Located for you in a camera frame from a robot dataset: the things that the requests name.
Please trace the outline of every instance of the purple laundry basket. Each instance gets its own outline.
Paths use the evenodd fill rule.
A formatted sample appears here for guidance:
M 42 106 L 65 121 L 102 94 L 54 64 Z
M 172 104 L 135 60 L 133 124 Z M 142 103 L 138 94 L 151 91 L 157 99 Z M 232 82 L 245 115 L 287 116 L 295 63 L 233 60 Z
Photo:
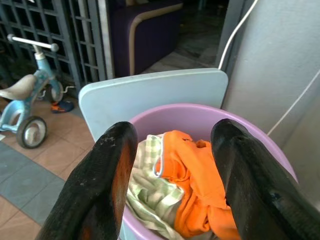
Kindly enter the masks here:
M 259 139 L 275 159 L 297 180 L 295 172 L 280 148 L 259 128 L 232 113 L 210 106 L 198 104 L 170 104 L 147 110 L 130 122 L 135 126 L 139 142 L 147 135 L 158 135 L 172 130 L 189 134 L 194 140 L 210 140 L 211 130 L 219 120 L 233 119 L 244 125 L 248 131 Z M 163 240 L 145 228 L 126 206 L 123 213 L 121 240 Z

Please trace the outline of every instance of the orange shirt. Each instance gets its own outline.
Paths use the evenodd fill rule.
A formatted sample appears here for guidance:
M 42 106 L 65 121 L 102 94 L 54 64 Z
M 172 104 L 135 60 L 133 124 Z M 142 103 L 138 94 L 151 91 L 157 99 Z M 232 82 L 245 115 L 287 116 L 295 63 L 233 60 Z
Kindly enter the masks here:
M 212 230 L 221 240 L 241 239 L 210 142 L 193 142 L 188 134 L 176 130 L 166 132 L 162 178 L 184 190 L 174 222 L 175 230 L 184 238 Z

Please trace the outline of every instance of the plaid fabric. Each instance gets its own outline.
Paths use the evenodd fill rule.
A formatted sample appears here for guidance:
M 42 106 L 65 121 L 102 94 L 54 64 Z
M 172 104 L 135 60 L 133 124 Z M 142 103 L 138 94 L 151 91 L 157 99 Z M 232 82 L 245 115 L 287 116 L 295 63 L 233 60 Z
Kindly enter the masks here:
M 164 135 L 148 135 L 139 143 L 128 186 L 126 204 L 142 224 L 170 240 L 183 240 L 172 227 L 183 190 L 153 174 L 161 158 Z

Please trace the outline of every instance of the white board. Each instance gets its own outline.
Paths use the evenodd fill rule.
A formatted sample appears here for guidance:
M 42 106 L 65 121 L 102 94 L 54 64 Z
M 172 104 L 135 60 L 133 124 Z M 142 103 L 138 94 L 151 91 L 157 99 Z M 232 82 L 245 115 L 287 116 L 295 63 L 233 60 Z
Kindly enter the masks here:
M 227 75 L 216 68 L 148 73 L 86 85 L 79 93 L 79 106 L 96 141 L 114 123 L 161 105 L 220 108 L 227 86 Z

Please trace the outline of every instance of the gray wall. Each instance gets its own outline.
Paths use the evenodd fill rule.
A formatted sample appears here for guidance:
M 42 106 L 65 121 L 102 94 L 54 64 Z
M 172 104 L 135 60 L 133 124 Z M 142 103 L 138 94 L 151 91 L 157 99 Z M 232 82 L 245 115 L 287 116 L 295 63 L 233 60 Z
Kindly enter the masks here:
M 320 210 L 320 93 L 285 144 L 283 152 L 301 190 Z
M 260 0 L 249 17 L 223 108 L 265 132 L 320 69 L 320 1 Z M 283 146 L 319 90 L 316 80 L 271 137 Z

